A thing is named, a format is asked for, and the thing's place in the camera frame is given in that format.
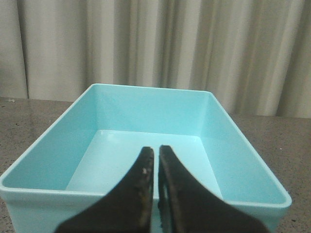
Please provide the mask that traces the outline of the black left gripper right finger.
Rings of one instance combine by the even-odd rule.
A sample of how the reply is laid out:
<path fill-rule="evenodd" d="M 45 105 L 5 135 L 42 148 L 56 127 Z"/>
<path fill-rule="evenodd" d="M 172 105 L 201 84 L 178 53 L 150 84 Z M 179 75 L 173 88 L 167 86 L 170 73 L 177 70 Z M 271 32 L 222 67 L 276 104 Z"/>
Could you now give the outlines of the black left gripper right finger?
<path fill-rule="evenodd" d="M 165 233 L 267 233 L 257 218 L 225 203 L 199 183 L 170 146 L 159 151 L 158 191 Z"/>

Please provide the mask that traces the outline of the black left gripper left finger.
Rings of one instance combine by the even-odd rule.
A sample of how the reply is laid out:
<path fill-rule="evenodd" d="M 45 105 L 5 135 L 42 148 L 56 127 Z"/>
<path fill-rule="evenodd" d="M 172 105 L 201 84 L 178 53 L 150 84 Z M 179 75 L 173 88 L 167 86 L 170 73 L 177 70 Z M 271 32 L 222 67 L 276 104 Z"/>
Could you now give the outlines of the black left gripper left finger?
<path fill-rule="evenodd" d="M 125 176 L 103 198 L 62 222 L 57 233 L 148 233 L 154 192 L 154 151 L 143 147 Z"/>

